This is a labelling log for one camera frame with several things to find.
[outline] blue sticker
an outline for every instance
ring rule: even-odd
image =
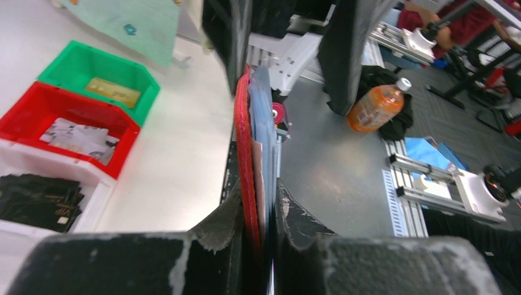
[[[136,36],[136,32],[138,31],[133,25],[127,24],[123,27],[127,35]]]

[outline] black pants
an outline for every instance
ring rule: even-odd
[[[494,229],[463,216],[423,210],[430,236],[468,240],[483,254],[503,294],[521,294],[521,232]]]

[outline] person's hand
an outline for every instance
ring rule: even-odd
[[[408,10],[408,11],[418,12],[418,11],[422,10],[423,7],[419,6],[418,4],[414,4],[414,3],[410,2],[409,0],[405,0],[404,9]]]

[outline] black table leg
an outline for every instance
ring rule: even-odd
[[[457,83],[454,85],[451,89],[442,92],[441,90],[432,87],[430,85],[427,85],[425,88],[429,90],[429,92],[436,94],[437,96],[443,98],[444,100],[448,101],[451,104],[454,104],[460,109],[465,109],[465,105],[454,98],[455,95],[460,93],[461,91],[470,88],[472,84],[486,75],[490,74],[494,68],[504,62],[507,58],[511,57],[516,51],[514,49],[510,49],[498,58],[496,58],[493,62],[489,63],[488,65],[484,66],[483,68],[478,69],[472,76],[468,76],[465,79],[463,79],[460,83]]]

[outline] plastic bin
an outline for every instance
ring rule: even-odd
[[[74,221],[69,232],[94,231],[116,186],[116,181],[112,177],[91,163],[0,139],[0,175],[25,173],[80,182],[81,192],[85,195],[80,202],[83,212]],[[0,233],[13,233],[35,240],[57,234],[52,230],[2,219],[0,219]]]
[[[118,138],[109,163],[103,165],[93,157],[41,141],[40,136],[59,117],[107,128],[109,135]],[[35,82],[0,119],[0,138],[90,162],[114,179],[118,178],[139,130],[139,126],[117,106],[40,82]]]
[[[85,90],[94,77],[141,92],[134,108]],[[38,81],[117,105],[139,126],[143,126],[160,88],[143,65],[76,41],[63,49],[40,74]]]

